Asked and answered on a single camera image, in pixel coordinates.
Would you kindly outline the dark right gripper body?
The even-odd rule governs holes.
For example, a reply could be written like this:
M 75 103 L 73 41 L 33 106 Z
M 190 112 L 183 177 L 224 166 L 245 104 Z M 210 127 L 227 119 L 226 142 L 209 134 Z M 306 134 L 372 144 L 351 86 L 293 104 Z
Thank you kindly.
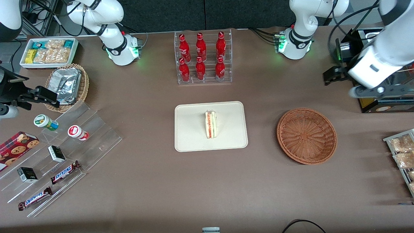
M 29 78 L 15 74 L 4 67 L 1 67 L 1 71 L 3 72 L 0 84 L 1 103 L 17 102 L 19 95 L 27 93 L 30 90 L 23 83 L 24 81 L 28 81 Z

